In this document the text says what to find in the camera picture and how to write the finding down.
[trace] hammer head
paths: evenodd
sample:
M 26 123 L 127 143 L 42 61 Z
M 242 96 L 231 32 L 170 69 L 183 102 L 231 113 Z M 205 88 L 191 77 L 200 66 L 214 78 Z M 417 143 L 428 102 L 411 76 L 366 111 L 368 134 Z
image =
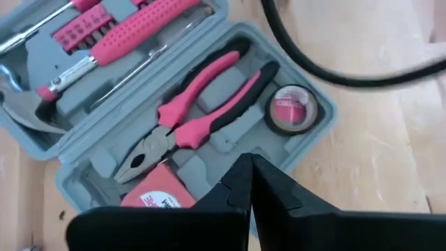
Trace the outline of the hammer head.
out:
M 64 134 L 66 131 L 46 122 L 42 117 L 48 104 L 35 92 L 16 93 L 3 90 L 3 108 L 18 123 L 41 132 Z

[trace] wooden surface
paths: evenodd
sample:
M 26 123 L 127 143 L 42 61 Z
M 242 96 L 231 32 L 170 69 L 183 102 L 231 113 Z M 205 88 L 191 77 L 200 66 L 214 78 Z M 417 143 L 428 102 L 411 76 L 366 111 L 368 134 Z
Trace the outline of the wooden surface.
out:
M 0 11 L 16 1 L 0 0 Z M 277 0 L 305 53 L 352 75 L 393 73 L 446 55 L 446 6 L 434 1 Z M 259 0 L 231 0 L 230 16 L 255 22 L 272 37 Z M 339 122 L 294 178 L 345 210 L 446 211 L 445 78 L 369 92 L 314 81 L 338 104 Z M 32 243 L 63 250 L 75 212 L 55 187 L 59 164 L 29 159 L 3 130 L 0 139 L 0 250 Z M 250 247 L 259 249 L 254 238 Z

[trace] pink pliers handle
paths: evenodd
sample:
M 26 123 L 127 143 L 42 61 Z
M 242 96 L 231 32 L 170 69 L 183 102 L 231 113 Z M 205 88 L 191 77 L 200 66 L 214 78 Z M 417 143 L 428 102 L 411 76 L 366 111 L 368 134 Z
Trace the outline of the pink pliers handle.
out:
M 91 49 L 99 66 L 125 55 L 200 0 L 157 0 L 114 27 Z
M 185 90 L 169 103 L 158 107 L 158 124 L 171 129 L 180 125 L 204 88 L 218 75 L 234 66 L 249 51 L 250 45 L 251 41 L 248 39 L 237 38 L 202 61 L 181 84 L 181 88 Z
M 176 144 L 180 148 L 197 149 L 210 134 L 232 123 L 253 105 L 266 86 L 271 83 L 279 71 L 279 64 L 271 61 L 247 81 L 239 92 L 225 105 L 213 113 L 193 119 L 177 128 L 175 133 Z

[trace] screwdriver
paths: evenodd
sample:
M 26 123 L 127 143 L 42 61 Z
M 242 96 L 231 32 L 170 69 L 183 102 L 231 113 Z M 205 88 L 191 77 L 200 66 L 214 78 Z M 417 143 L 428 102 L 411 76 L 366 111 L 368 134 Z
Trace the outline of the screwdriver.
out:
M 198 8 L 193 14 L 187 19 L 188 23 L 178 31 L 174 36 L 167 38 L 158 45 L 157 48 L 151 50 L 148 53 L 148 58 L 143 63 L 141 63 L 136 69 L 134 69 L 129 75 L 122 79 L 112 90 L 110 90 L 103 97 L 98 99 L 90 106 L 90 111 L 98 108 L 108 97 L 116 93 L 122 86 L 127 84 L 134 76 L 138 75 L 145 67 L 150 65 L 154 60 L 160 57 L 167 49 L 169 49 L 175 42 L 179 41 L 183 36 L 188 34 L 191 30 L 197 27 L 202 21 L 213 14 L 213 9 L 210 6 L 203 8 Z
M 84 11 L 90 9 L 94 5 L 98 4 L 101 0 L 70 0 L 69 3 L 60 7 L 58 10 L 54 11 L 46 18 L 34 24 L 31 28 L 27 29 L 24 32 L 14 35 L 12 38 L 9 38 L 7 41 L 0 44 L 0 55 L 5 54 L 6 52 L 11 51 L 12 49 L 19 47 L 23 43 L 25 43 L 28 39 L 32 38 L 36 35 L 39 29 L 49 21 L 53 20 L 55 17 L 60 15 L 62 12 L 69 8 L 76 8 L 78 11 L 83 13 Z
M 89 56 L 53 79 L 37 92 L 43 100 L 51 102 L 59 94 L 96 68 L 106 66 L 127 55 L 144 41 L 161 30 L 170 21 L 200 0 L 157 0 L 115 26 L 92 49 Z

